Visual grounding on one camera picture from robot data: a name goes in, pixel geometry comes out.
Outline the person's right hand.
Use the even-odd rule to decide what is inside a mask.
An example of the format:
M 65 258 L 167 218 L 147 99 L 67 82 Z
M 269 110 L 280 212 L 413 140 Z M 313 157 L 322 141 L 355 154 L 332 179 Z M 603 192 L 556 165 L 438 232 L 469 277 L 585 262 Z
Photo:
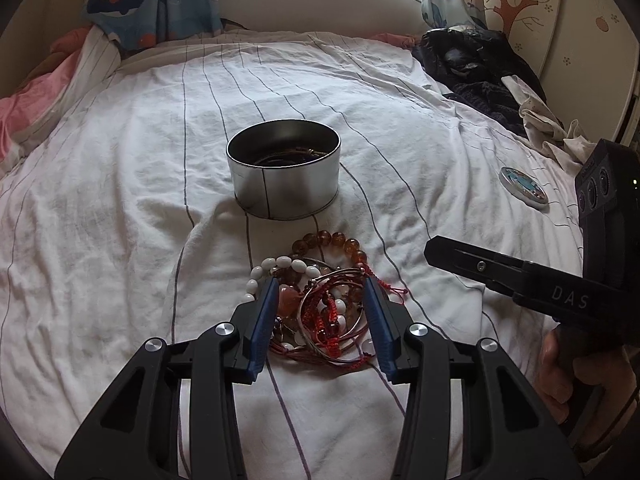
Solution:
M 580 356 L 566 367 L 560 362 L 560 341 L 557 328 L 544 337 L 535 389 L 560 424 L 572 414 L 578 385 L 602 388 L 602 399 L 577 443 L 586 448 L 608 446 L 622 434 L 638 408 L 637 376 L 629 349 L 623 346 L 598 356 Z

